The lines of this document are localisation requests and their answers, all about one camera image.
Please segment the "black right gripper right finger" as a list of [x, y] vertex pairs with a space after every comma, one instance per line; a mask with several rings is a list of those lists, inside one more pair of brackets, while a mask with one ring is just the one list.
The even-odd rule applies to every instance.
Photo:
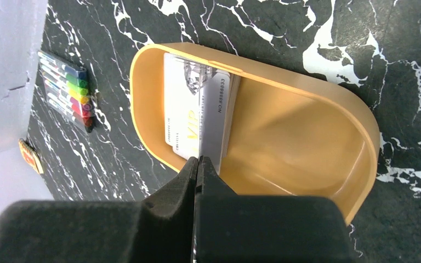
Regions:
[[207, 157], [198, 160], [196, 179], [197, 262], [355, 262], [332, 200], [238, 195]]

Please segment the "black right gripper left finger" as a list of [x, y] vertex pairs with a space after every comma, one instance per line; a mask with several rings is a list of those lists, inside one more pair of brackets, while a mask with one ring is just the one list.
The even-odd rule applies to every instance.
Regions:
[[19, 201], [0, 215], [0, 262], [190, 262], [198, 160], [140, 202]]

